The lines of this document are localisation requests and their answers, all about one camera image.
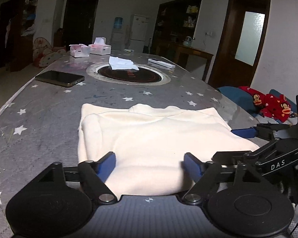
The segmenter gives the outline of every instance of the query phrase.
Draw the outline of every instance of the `electrical outlet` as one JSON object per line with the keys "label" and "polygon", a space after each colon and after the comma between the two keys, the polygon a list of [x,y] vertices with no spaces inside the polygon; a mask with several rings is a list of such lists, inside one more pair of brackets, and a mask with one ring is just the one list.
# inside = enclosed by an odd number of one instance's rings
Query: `electrical outlet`
{"label": "electrical outlet", "polygon": [[213,36],[213,31],[206,32],[205,35],[211,37],[211,36]]}

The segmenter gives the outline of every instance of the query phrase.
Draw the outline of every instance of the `floor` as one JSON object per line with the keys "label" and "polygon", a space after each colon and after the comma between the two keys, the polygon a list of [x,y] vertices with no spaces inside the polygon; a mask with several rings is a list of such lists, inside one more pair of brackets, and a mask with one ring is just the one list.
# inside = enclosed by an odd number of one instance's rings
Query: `floor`
{"label": "floor", "polygon": [[42,69],[32,64],[18,72],[9,72],[5,67],[0,68],[0,108],[19,88],[41,71]]}

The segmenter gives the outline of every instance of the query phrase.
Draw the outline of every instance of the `folded sweater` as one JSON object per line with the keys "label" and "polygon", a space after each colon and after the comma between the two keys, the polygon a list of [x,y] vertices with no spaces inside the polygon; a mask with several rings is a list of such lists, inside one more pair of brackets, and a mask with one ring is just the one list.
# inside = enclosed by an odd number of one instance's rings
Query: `folded sweater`
{"label": "folded sweater", "polygon": [[182,167],[190,152],[202,162],[217,151],[258,149],[231,133],[214,108],[199,111],[138,104],[130,109],[82,106],[78,158],[97,161],[109,151],[116,167],[105,182],[121,195],[168,195],[193,183]]}

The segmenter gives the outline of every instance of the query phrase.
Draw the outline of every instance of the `frosted glass window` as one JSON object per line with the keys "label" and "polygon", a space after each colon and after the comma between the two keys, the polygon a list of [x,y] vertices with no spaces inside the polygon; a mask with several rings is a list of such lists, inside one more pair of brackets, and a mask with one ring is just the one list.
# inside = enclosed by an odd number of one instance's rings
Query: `frosted glass window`
{"label": "frosted glass window", "polygon": [[253,66],[264,26],[264,18],[265,14],[255,12],[245,13],[241,39],[235,59]]}

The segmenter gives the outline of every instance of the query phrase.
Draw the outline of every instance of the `white remote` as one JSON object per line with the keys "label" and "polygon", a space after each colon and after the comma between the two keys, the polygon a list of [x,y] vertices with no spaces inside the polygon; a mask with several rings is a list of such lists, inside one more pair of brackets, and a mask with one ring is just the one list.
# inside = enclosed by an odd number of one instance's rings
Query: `white remote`
{"label": "white remote", "polygon": [[162,61],[156,61],[154,59],[148,59],[148,62],[156,63],[156,64],[159,64],[161,66],[164,66],[164,67],[167,67],[167,68],[170,68],[170,69],[174,69],[175,68],[175,65],[174,64],[167,63],[167,62],[162,62]]}

